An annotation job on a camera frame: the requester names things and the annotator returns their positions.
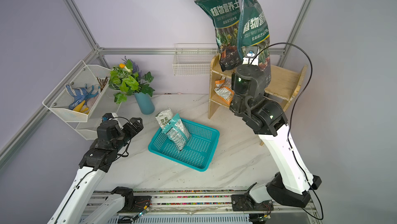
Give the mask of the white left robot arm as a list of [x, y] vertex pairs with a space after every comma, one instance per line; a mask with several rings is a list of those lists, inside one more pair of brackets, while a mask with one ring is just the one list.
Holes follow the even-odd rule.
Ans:
[[76, 177], [61, 204], [49, 220], [51, 224], [106, 224], [114, 215], [133, 213], [120, 222], [134, 223], [150, 211], [151, 196], [135, 197], [128, 187], [118, 186], [106, 197], [105, 202], [87, 218], [83, 212], [95, 189], [111, 165], [128, 156], [131, 140], [143, 130], [141, 118], [131, 118], [120, 126], [119, 117], [106, 113], [97, 128], [97, 139], [79, 163]]

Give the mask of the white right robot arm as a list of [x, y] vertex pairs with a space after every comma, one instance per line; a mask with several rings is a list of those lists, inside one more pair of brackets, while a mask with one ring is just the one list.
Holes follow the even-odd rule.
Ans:
[[245, 199], [249, 206], [273, 200], [303, 209], [311, 199], [309, 191], [318, 189], [322, 181], [303, 162], [283, 108], [264, 96], [266, 78], [265, 73], [252, 64], [238, 66], [232, 77], [235, 95], [230, 110], [258, 135], [279, 169], [268, 183], [253, 184]]

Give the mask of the teal white fertilizer bag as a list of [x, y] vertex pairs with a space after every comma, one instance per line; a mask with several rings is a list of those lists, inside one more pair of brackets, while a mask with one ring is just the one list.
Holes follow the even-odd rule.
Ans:
[[162, 133], [166, 134], [167, 137], [175, 143], [179, 151], [184, 149], [186, 143], [191, 137], [178, 113], [162, 130]]

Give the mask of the white green fertilizer bag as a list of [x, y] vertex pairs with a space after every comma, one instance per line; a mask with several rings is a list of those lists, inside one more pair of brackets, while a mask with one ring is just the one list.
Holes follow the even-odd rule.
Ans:
[[162, 130], [169, 124], [173, 117], [174, 113], [172, 112], [171, 108], [163, 110], [155, 115], [155, 118]]

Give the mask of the dark green soil bag front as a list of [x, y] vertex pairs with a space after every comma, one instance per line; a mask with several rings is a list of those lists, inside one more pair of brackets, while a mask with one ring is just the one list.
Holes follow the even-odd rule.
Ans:
[[265, 86], [271, 82], [270, 35], [267, 20], [257, 0], [242, 0], [238, 23], [237, 50], [243, 60], [246, 46], [258, 46], [258, 67], [265, 75]]

